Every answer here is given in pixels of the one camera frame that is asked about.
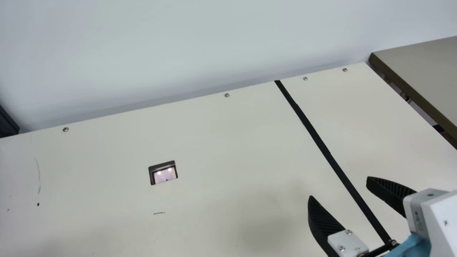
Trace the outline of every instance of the rectangular hole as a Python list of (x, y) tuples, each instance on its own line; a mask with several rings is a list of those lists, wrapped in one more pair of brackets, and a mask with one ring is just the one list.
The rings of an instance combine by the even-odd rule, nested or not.
[(168, 161), (149, 167), (151, 185), (170, 181), (178, 178), (175, 161)]

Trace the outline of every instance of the white table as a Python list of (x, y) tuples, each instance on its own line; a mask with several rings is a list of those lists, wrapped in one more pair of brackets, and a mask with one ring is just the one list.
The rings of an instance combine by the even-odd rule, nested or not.
[[(457, 152), (365, 64), (347, 69), (282, 82), (402, 241), (366, 176), (455, 189)], [(0, 139), (0, 255), (323, 256), (309, 195), (382, 245), (274, 82), (228, 93)], [(151, 186), (171, 160), (178, 179)]]

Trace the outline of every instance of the blue cloth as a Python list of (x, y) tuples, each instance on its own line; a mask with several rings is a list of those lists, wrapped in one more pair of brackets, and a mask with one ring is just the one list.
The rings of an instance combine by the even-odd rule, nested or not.
[(429, 240), (411, 234), (405, 242), (394, 248), (384, 257), (429, 257), (431, 244)]

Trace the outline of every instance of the pencil mark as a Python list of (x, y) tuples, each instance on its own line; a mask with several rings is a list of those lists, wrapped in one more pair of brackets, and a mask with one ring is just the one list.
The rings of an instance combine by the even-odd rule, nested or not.
[(38, 188), (38, 194), (40, 194), (41, 191), (41, 172), (40, 172), (40, 165), (38, 164), (37, 159), (35, 158), (35, 163), (37, 164), (37, 169), (38, 169), (38, 183), (40, 184), (40, 187)]

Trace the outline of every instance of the gray table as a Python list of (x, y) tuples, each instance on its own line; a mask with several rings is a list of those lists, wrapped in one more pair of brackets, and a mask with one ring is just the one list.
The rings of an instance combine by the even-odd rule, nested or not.
[(369, 62), (457, 140), (457, 37), (374, 52)]

